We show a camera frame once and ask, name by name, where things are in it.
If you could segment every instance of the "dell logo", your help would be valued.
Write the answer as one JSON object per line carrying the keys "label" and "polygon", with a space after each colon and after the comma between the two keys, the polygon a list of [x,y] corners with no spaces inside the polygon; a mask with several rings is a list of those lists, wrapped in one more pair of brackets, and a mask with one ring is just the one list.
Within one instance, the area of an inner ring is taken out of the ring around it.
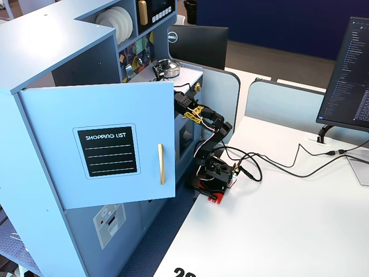
{"label": "dell logo", "polygon": [[170,43],[175,43],[178,40],[178,35],[176,34],[176,32],[169,32],[168,40]]}

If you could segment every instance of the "blue wall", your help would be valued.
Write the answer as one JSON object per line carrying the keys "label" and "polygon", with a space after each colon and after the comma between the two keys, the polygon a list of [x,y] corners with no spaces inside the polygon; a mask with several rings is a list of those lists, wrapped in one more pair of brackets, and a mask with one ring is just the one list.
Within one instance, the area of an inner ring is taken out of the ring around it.
{"label": "blue wall", "polygon": [[229,27],[229,39],[336,59],[351,16],[368,0],[199,0],[197,25]]}

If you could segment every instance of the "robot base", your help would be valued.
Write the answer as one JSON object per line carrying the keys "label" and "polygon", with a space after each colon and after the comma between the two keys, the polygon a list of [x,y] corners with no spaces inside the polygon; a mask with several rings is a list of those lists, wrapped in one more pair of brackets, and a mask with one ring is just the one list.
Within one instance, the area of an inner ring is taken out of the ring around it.
{"label": "robot base", "polygon": [[211,181],[200,180],[198,185],[194,188],[195,198],[197,198],[197,196],[201,193],[209,196],[209,201],[219,205],[227,188],[228,184],[218,179],[213,179]]}

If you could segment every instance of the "white line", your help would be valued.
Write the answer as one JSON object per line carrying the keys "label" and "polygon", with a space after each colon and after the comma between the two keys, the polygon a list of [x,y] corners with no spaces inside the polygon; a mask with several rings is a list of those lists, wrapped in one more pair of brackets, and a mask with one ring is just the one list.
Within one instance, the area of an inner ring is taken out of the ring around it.
{"label": "white line", "polygon": [[94,147],[94,148],[85,148],[85,150],[102,149],[102,148],[112,148],[112,147],[124,147],[124,146],[131,146],[131,145],[130,144],[127,144],[127,145],[117,145],[117,146]]}
{"label": "white line", "polygon": [[87,158],[108,157],[108,156],[129,155],[129,154],[132,154],[132,153],[122,153],[122,154],[112,154],[112,155],[101,155],[101,156],[90,156],[90,157],[87,157]]}
{"label": "white line", "polygon": [[118,171],[118,170],[130,170],[130,169],[113,169],[113,170],[103,170],[103,171],[93,171],[92,173],[108,172],[108,171]]}
{"label": "white line", "polygon": [[[124,162],[113,162],[113,163],[129,163],[129,162],[133,162],[132,160],[125,160]],[[101,164],[111,164],[111,163],[95,163],[95,164],[90,164],[90,166],[99,166]]]}

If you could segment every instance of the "monitor screen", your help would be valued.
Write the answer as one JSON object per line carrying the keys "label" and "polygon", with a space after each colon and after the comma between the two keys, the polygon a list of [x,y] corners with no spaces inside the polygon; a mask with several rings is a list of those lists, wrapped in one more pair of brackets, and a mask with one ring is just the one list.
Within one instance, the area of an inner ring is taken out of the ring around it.
{"label": "monitor screen", "polygon": [[317,123],[369,131],[369,19],[350,19]]}
{"label": "monitor screen", "polygon": [[227,27],[173,25],[168,40],[171,57],[224,70]]}

